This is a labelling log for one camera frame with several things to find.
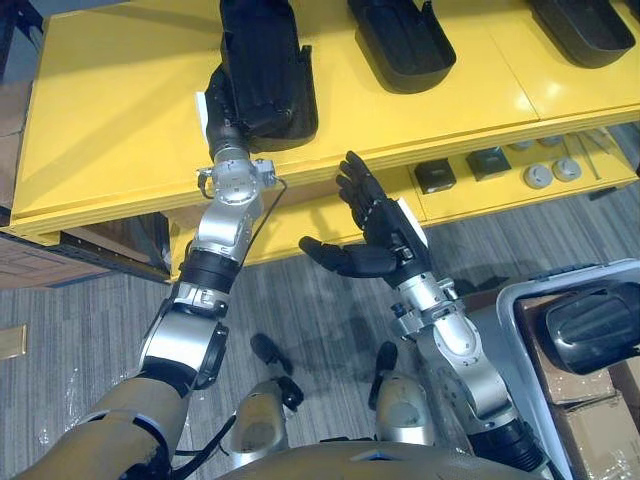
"black robot arm segment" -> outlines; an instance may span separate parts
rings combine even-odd
[[[341,248],[304,237],[300,248],[339,275],[382,277],[392,288],[431,270],[422,232],[416,231],[411,217],[404,212],[405,207],[387,197],[362,159],[349,152],[340,170],[342,175],[336,178],[340,198],[351,208],[366,245]]]

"gray container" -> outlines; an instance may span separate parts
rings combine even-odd
[[[487,357],[505,379],[520,414],[567,480],[574,478],[569,459],[516,324],[514,305],[523,297],[548,295],[602,279],[640,283],[640,260],[552,271],[505,287],[498,295],[495,309],[489,307],[469,314],[478,327]]]

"yellow table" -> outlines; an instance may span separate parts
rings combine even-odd
[[[333,177],[347,149],[379,171],[640,118],[640,48],[602,69],[575,67],[550,46],[526,0],[437,2],[458,63],[439,86],[415,95],[378,84],[344,0],[291,3],[301,44],[313,46],[320,116],[313,141],[269,154],[293,186]],[[628,7],[616,8],[640,38]],[[220,61],[220,32],[210,0],[52,17],[7,230],[54,244],[62,229],[201,203],[194,172],[209,158],[194,92]],[[504,205],[496,200],[483,212]]]
[[[380,183],[388,195],[394,199],[403,197],[418,221],[423,226],[432,226],[462,218],[507,210],[531,203],[543,202],[567,195],[585,193],[595,189],[624,186],[637,180],[629,167],[624,153],[608,138],[606,147],[609,154],[589,141],[584,143],[601,180],[595,175],[587,161],[585,151],[578,140],[570,135],[566,147],[543,147],[536,142],[533,147],[518,152],[509,147],[504,153],[512,167],[505,175],[477,182],[469,168],[466,155],[449,158],[457,183],[450,190],[422,194],[413,174],[414,165],[382,170],[377,173]],[[542,163],[551,168],[554,160],[568,153],[582,169],[581,178],[564,183],[554,179],[544,189],[534,190],[523,180],[524,171],[533,163]],[[168,215],[171,233],[171,277],[179,275],[178,267],[184,259],[187,244],[193,238],[197,221],[184,221]],[[298,240],[304,235],[320,238],[331,243],[350,243],[362,240],[349,207],[337,195],[326,196],[298,205],[275,210],[265,224],[247,257],[247,264],[262,263],[297,255]]]

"gray carpet floor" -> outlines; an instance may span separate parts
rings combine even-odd
[[[428,236],[436,275],[476,285],[496,275],[640,257],[640,184],[595,202],[573,197],[443,225]],[[0,362],[0,478],[37,460],[135,371],[142,336],[167,293],[120,274],[53,291],[0,292],[0,328],[29,326],[28,354]],[[221,375],[194,395],[181,446],[203,446],[265,379],[249,348],[259,331],[291,357],[306,393],[288,421],[291,446],[371,435],[366,399],[376,350],[391,338],[394,302],[383,282],[339,278],[305,257],[244,269],[226,320],[231,338]],[[401,365],[414,369],[402,348]],[[196,478],[228,469],[217,454]]]

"cable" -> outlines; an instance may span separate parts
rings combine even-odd
[[[276,179],[282,184],[283,188],[282,188],[282,190],[280,190],[280,193],[278,194],[276,199],[273,201],[273,203],[269,207],[269,210],[267,210],[267,213],[265,214],[264,218],[260,222],[260,225],[258,226],[258,228],[256,229],[255,233],[251,237],[251,240],[249,241],[249,246],[247,247],[247,253],[245,253],[244,258],[242,259],[242,262],[240,263],[240,266],[244,265],[244,261],[247,259],[247,255],[249,255],[249,251],[251,250],[251,246],[253,245],[253,242],[255,242],[256,238],[258,237],[258,234],[260,233],[260,230],[262,230],[262,227],[264,227],[265,223],[267,223],[267,220],[269,219],[269,217],[271,216],[271,214],[273,213],[275,208],[278,206],[278,203],[280,203],[280,200],[282,199],[283,195],[285,194],[285,192],[289,188],[289,185],[287,185],[287,182],[285,182],[282,178],[276,177]]]
[[[222,448],[222,444],[218,445],[218,450],[220,450],[225,456],[229,456],[229,452]],[[176,450],[174,455],[178,457],[195,457],[201,451],[202,450]]]
[[[195,472],[204,462],[206,462],[211,456],[217,446],[220,445],[220,441],[224,438],[231,427],[236,421],[236,414],[234,413],[229,417],[229,420],[222,426],[220,431],[216,433],[215,437],[211,439],[205,447],[200,450],[188,463],[182,467],[171,472],[171,480],[184,480],[193,472]]]

